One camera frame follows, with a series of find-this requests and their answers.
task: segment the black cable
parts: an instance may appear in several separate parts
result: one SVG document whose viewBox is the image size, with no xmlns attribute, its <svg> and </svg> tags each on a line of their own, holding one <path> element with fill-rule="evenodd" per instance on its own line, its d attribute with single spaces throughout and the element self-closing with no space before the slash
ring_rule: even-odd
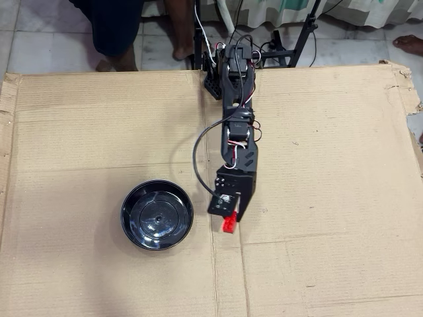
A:
<svg viewBox="0 0 423 317">
<path fill-rule="evenodd" d="M 328 11 L 322 12 L 322 15 L 327 14 L 329 11 L 332 11 L 337 5 L 339 5 L 341 2 L 343 2 L 343 0 L 340 0 L 336 5 L 334 5 L 333 7 L 331 7 Z"/>
<path fill-rule="evenodd" d="M 316 56 L 317 56 L 317 41 L 316 41 L 315 31 L 313 31 L 313 36 L 315 37 L 315 58 L 313 58 L 313 61 L 311 62 L 309 67 L 313 66 L 313 64 L 315 63 L 315 60 L 316 60 Z"/>
<path fill-rule="evenodd" d="M 272 41 L 270 41 L 270 42 L 265 42 L 265 43 L 263 43 L 262 45 L 260 45 L 260 53 L 262 52 L 262 50 L 263 50 L 263 46 L 265 46 L 265 45 L 268 45 L 268 44 L 271 44 L 272 43 Z"/>
<path fill-rule="evenodd" d="M 240 86 L 241 86 L 241 98 L 239 99 L 239 104 L 237 106 L 237 109 L 240 108 L 244 104 L 244 82 L 243 82 L 243 74 L 241 73 L 241 68 L 239 67 L 239 60 L 238 60 L 237 51 L 238 51 L 239 44 L 245 38 L 250 38 L 250 42 L 252 43 L 252 36 L 250 34 L 245 34 L 245 35 L 242 35 L 237 40 L 237 43 L 235 44 L 235 54 L 234 54 L 235 55 L 235 65 L 237 66 L 237 69 L 238 69 L 238 75 L 239 75 Z M 211 126 L 205 128 L 204 131 L 201 132 L 201 134 L 198 136 L 198 138 L 197 138 L 197 140 L 196 140 L 196 142 L 194 144 L 194 148 L 192 150 L 192 165 L 194 166 L 194 172 L 195 172 L 195 174 L 197 176 L 198 181 L 201 183 L 201 185 L 203 185 L 203 187 L 205 189 L 207 189 L 207 191 L 209 193 L 211 193 L 213 196 L 216 196 L 216 197 L 220 197 L 220 196 L 217 195 L 213 190 L 211 190 L 209 186 L 207 186 L 207 184 L 202 180 L 202 178 L 200 176 L 200 173 L 198 172 L 198 167 L 197 167 L 197 148 L 198 148 L 198 145 L 200 144 L 200 141 L 201 141 L 202 137 L 205 136 L 208 131 L 210 131 L 211 129 L 213 129 L 214 127 L 218 126 L 219 124 L 221 124 L 221 123 L 229 120 L 230 118 L 232 118 L 233 115 L 234 115 L 234 113 L 236 111 L 237 110 L 235 110 L 229 117 L 226 117 L 226 118 L 224 118 L 222 120 L 219 120 L 218 122 L 215 122 Z"/>
<path fill-rule="evenodd" d="M 237 27 L 238 27 L 238 19 L 239 19 L 239 13 L 241 12 L 241 7 L 243 6 L 243 2 L 244 2 L 244 0 L 239 1 L 239 8 L 238 8 L 238 14 L 237 14 L 237 21 L 236 21 L 236 23 L 235 23 L 235 28 L 233 29 L 233 32 L 232 32 L 232 35 L 231 35 L 231 39 L 229 40 L 229 43 L 228 43 L 227 45 L 229 45 L 229 44 L 231 43 L 231 41 L 232 41 L 232 37 L 233 37 L 233 35 L 234 35 L 235 31 L 237 30 Z"/>
</svg>

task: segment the cardboard sheet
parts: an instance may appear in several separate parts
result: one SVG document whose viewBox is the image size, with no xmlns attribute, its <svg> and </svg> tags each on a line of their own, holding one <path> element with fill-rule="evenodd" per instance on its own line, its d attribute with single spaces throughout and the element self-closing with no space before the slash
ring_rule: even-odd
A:
<svg viewBox="0 0 423 317">
<path fill-rule="evenodd" d="M 192 170 L 221 104 L 195 71 L 7 74 L 0 99 L 0 316 L 421 316 L 423 183 L 390 63 L 257 71 L 256 193 L 219 231 Z M 220 129 L 198 151 L 221 164 Z M 139 183 L 190 196 L 178 246 L 141 250 L 120 207 Z"/>
</svg>

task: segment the wire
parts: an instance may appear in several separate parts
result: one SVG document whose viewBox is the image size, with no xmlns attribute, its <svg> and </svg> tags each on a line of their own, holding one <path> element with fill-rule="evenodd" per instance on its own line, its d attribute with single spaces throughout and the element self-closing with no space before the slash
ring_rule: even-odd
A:
<svg viewBox="0 0 423 317">
<path fill-rule="evenodd" d="M 315 63 L 315 60 L 316 60 L 316 56 L 317 56 L 317 41 L 316 41 L 316 34 L 315 34 L 315 31 L 313 31 L 313 36 L 314 36 L 314 38 L 315 38 L 315 58 L 313 58 L 313 61 L 311 62 L 311 64 L 310 64 L 310 66 L 309 66 L 309 67 L 313 66 L 313 64 Z"/>
<path fill-rule="evenodd" d="M 233 163 L 233 166 L 228 167 L 226 164 L 224 164 L 224 167 L 226 167 L 228 170 L 232 170 L 237 165 L 237 159 L 238 159 L 237 149 L 238 149 L 238 146 L 243 147 L 243 149 L 245 149 L 245 145 L 243 145 L 241 142 L 235 142 L 235 141 L 231 141 L 231 140 L 228 140 L 228 144 L 235 146 L 235 148 L 233 149 L 233 154 L 234 154 L 235 161 Z"/>
<path fill-rule="evenodd" d="M 230 145 L 239 145 L 240 147 L 243 147 L 243 149 L 245 149 L 245 145 L 243 145 L 241 142 L 236 142 L 236 141 L 231 141 L 231 140 L 228 140 L 227 142 Z"/>
<path fill-rule="evenodd" d="M 343 0 L 340 0 L 336 5 L 334 5 L 333 7 L 331 7 L 328 11 L 322 12 L 322 15 L 327 14 L 329 11 L 332 11 L 337 5 L 339 5 L 341 2 L 343 2 Z"/>
<path fill-rule="evenodd" d="M 231 35 L 231 39 L 229 40 L 228 45 L 231 43 L 232 41 L 232 37 L 234 35 L 234 33 L 237 31 L 237 27 L 238 27 L 238 19 L 239 19 L 239 13 L 241 12 L 241 7 L 243 6 L 243 2 L 244 0 L 239 1 L 239 8 L 238 8 L 238 14 L 237 14 L 237 21 L 235 23 L 235 28 L 233 29 L 232 35 Z"/>
<path fill-rule="evenodd" d="M 197 18 L 198 24 L 200 25 L 200 27 L 201 27 L 201 29 L 203 31 L 204 39 L 206 40 L 206 44 L 207 44 L 207 49 L 209 50 L 209 56 L 210 56 L 211 62 L 214 65 L 216 65 L 216 62 L 213 60 L 213 57 L 212 57 L 212 50 L 210 49 L 210 43 L 209 43 L 209 40 L 207 39 L 206 31 L 204 30 L 204 28 L 203 28 L 203 26 L 202 26 L 202 24 L 200 22 L 200 19 L 198 18 L 198 15 L 197 15 L 197 6 L 196 5 L 194 5 L 194 12 L 196 13 L 196 18 Z"/>
<path fill-rule="evenodd" d="M 248 104 L 252 98 L 252 94 L 254 94 L 254 91 L 256 91 L 256 83 L 254 83 L 254 87 L 252 88 L 252 92 L 248 96 L 247 100 L 245 101 L 245 104 Z"/>
<path fill-rule="evenodd" d="M 231 167 L 228 167 L 228 166 L 226 166 L 226 164 L 224 164 L 224 167 L 225 168 L 227 168 L 228 170 L 232 170 L 232 169 L 234 169 L 235 167 L 237 167 L 237 159 L 238 159 L 238 155 L 237 155 L 237 149 L 238 149 L 238 145 L 235 145 L 235 149 L 233 150 L 234 151 L 234 159 L 235 159 L 235 162 L 233 163 L 233 166 L 231 166 Z"/>
<path fill-rule="evenodd" d="M 256 61 L 256 65 L 260 62 L 260 60 L 262 59 L 262 54 L 260 53 L 260 51 L 258 51 L 258 50 L 254 50 L 254 51 L 251 51 L 251 53 L 252 52 L 257 52 L 258 53 L 258 60 Z"/>
<path fill-rule="evenodd" d="M 257 122 L 258 123 L 258 127 L 255 127 L 254 126 L 254 122 Z M 252 125 L 253 129 L 260 131 L 260 137 L 257 140 L 254 140 L 254 142 L 259 142 L 262 139 L 262 136 L 263 136 L 263 131 L 261 130 L 262 125 L 257 120 L 254 120 L 254 122 L 253 122 L 253 125 Z"/>
<path fill-rule="evenodd" d="M 205 188 L 205 189 L 207 189 L 207 191 L 209 192 L 209 193 L 211 193 L 213 196 L 216 196 L 216 197 L 219 197 L 219 195 L 217 195 L 213 190 L 211 190 L 210 189 L 210 187 L 209 186 L 207 186 L 207 184 L 202 180 L 202 178 L 201 178 L 201 176 L 200 176 L 200 173 L 198 172 L 198 168 L 197 168 L 197 158 L 196 158 L 196 156 L 197 156 L 197 148 L 198 148 L 198 145 L 200 144 L 200 141 L 201 141 L 201 139 L 202 139 L 202 137 L 208 132 L 208 131 L 210 131 L 211 129 L 213 129 L 214 127 L 216 127 L 216 126 L 218 126 L 219 124 L 221 124 L 222 122 L 225 122 L 226 120 L 228 120 L 229 118 L 230 118 L 231 116 L 229 116 L 229 117 L 227 117 L 227 118 L 224 118 L 224 119 L 222 119 L 222 120 L 219 120 L 219 121 L 217 121 L 217 122 L 215 122 L 215 123 L 213 123 L 211 126 L 209 126 L 209 127 L 207 127 L 207 128 L 205 128 L 204 130 L 203 130 L 203 132 L 201 132 L 201 134 L 198 136 L 198 138 L 197 138 L 197 140 L 196 140 L 196 142 L 195 142 L 195 144 L 194 144 L 194 148 L 193 148 L 193 150 L 192 150 L 192 165 L 194 166 L 194 172 L 196 173 L 196 176 L 197 176 L 197 179 L 198 179 L 198 181 L 201 183 L 201 185 L 203 185 L 203 187 Z"/>
<path fill-rule="evenodd" d="M 238 104 L 238 106 L 237 106 L 237 109 L 239 109 L 243 104 L 244 104 L 244 83 L 243 83 L 243 74 L 241 74 L 241 68 L 239 67 L 239 60 L 238 60 L 238 54 L 236 54 L 236 52 L 237 52 L 237 50 L 238 50 L 238 47 L 239 47 L 239 44 L 241 43 L 241 41 L 243 40 L 243 39 L 245 39 L 245 38 L 250 38 L 250 41 L 251 41 L 251 43 L 252 43 L 252 36 L 250 35 L 250 34 L 245 34 L 245 35 L 242 35 L 238 40 L 237 40 L 237 43 L 235 44 L 235 65 L 237 66 L 237 69 L 238 69 L 238 74 L 239 74 L 239 80 L 240 80 L 240 86 L 241 86 L 241 98 L 240 98 L 240 100 L 239 100 L 239 104 Z M 226 118 L 223 118 L 222 120 L 219 120 L 219 121 L 217 121 L 217 122 L 215 122 L 215 123 L 213 123 L 211 126 L 209 126 L 209 127 L 207 127 L 207 128 L 205 128 L 204 130 L 203 130 L 203 132 L 201 132 L 201 134 L 198 136 L 198 138 L 197 138 L 197 140 L 196 140 L 196 142 L 195 142 L 195 144 L 194 144 L 194 148 L 193 148 L 193 150 L 192 150 L 192 165 L 193 165 L 193 167 L 194 167 L 194 172 L 195 172 L 195 174 L 196 174 L 196 176 L 197 176 L 197 179 L 198 179 L 198 181 L 201 183 L 201 185 L 209 192 L 209 193 L 211 193 L 213 196 L 216 196 L 216 197 L 220 197 L 219 195 L 217 195 L 213 190 L 211 190 L 210 189 L 210 187 L 209 186 L 207 186 L 207 184 L 202 180 L 202 178 L 201 178 L 201 176 L 200 176 L 200 173 L 198 172 L 198 167 L 197 167 L 197 148 L 198 148 L 198 145 L 200 144 L 200 141 L 201 141 L 201 139 L 202 139 L 202 137 L 203 136 L 205 136 L 206 135 L 206 133 L 208 132 L 208 131 L 210 131 L 211 129 L 213 129 L 214 127 L 217 127 L 219 124 L 221 124 L 221 123 L 223 123 L 223 122 L 225 122 L 225 121 L 227 121 L 227 120 L 229 120 L 230 118 L 232 118 L 233 117 L 233 114 L 235 113 L 236 111 L 234 111 L 230 116 L 228 116 L 228 117 L 226 117 Z"/>
<path fill-rule="evenodd" d="M 262 130 L 259 127 L 256 128 L 256 130 L 259 130 L 260 131 L 260 137 L 257 140 L 254 140 L 254 142 L 259 142 L 262 139 L 263 132 L 262 132 Z"/>
</svg>

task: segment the person's toes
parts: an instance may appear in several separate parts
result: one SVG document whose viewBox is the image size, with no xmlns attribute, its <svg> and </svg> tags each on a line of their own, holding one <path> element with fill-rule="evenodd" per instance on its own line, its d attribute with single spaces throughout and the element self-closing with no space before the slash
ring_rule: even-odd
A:
<svg viewBox="0 0 423 317">
<path fill-rule="evenodd" d="M 410 41 L 414 40 L 416 37 L 414 35 L 400 36 L 393 40 L 393 45 L 396 48 L 402 48 L 404 45 L 407 45 Z"/>
</svg>

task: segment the person's leg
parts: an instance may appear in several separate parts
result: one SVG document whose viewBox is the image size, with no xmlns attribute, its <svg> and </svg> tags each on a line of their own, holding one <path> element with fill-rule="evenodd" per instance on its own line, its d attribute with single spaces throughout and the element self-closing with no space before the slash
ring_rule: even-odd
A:
<svg viewBox="0 0 423 317">
<path fill-rule="evenodd" d="M 400 36 L 393 41 L 393 45 L 406 53 L 423 56 L 423 40 L 414 35 Z"/>
<path fill-rule="evenodd" d="M 193 0 L 165 0 L 176 36 L 173 57 L 178 60 L 194 53 L 194 2 Z"/>
<path fill-rule="evenodd" d="M 116 71 L 137 71 L 133 42 L 143 0 L 70 0 L 91 21 L 96 50 Z"/>
</svg>

